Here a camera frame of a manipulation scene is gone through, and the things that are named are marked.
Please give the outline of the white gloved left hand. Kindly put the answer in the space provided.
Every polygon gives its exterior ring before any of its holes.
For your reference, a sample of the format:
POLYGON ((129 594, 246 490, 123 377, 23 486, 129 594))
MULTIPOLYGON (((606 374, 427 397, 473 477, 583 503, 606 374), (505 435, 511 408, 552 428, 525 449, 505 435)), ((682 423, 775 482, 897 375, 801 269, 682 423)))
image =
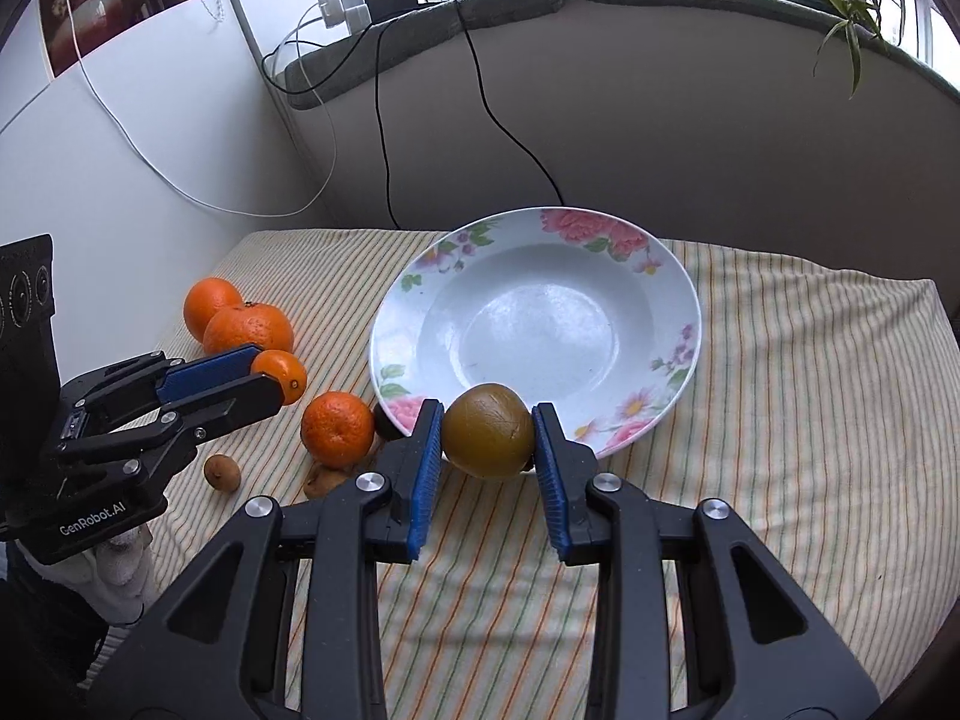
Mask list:
POLYGON ((50 566, 16 546, 44 580, 80 595, 109 626, 121 628, 139 622, 158 598, 151 541, 148 525, 140 525, 50 566))

